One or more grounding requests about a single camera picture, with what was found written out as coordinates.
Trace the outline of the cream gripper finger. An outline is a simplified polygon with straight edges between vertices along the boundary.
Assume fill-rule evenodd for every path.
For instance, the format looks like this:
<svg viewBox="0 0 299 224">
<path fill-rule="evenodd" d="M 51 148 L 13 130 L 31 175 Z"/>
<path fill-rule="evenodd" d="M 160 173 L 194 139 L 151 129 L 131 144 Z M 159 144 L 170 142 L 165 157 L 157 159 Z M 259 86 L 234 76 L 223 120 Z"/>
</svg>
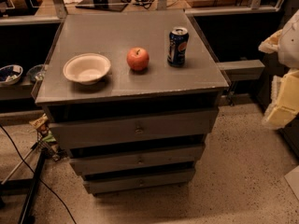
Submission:
<svg viewBox="0 0 299 224">
<path fill-rule="evenodd" d="M 264 112 L 262 125 L 268 129 L 284 128 L 299 114 L 299 70 L 291 69 L 281 78 L 278 105 L 270 105 Z"/>
</svg>

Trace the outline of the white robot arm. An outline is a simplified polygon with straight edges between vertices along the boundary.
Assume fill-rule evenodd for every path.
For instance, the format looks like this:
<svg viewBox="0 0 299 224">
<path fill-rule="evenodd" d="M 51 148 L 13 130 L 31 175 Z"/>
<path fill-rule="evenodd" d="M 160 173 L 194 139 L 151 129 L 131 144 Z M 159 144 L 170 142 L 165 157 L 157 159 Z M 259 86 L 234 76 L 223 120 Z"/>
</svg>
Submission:
<svg viewBox="0 0 299 224">
<path fill-rule="evenodd" d="M 278 61 L 290 68 L 283 77 L 273 77 L 271 103 L 262 121 L 265 127 L 277 130 L 284 128 L 299 114 L 299 10 L 282 29 L 266 38 L 258 50 L 276 52 Z"/>
</svg>

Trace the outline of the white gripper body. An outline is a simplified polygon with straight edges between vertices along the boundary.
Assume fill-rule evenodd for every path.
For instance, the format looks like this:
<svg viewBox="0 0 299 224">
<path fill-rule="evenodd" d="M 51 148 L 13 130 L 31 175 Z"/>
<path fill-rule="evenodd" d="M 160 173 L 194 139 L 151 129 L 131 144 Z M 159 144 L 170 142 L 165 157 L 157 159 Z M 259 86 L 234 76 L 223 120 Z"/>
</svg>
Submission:
<svg viewBox="0 0 299 224">
<path fill-rule="evenodd" d="M 273 76 L 271 83 L 271 104 L 272 106 L 278 105 L 278 95 L 281 86 L 281 77 Z"/>
</svg>

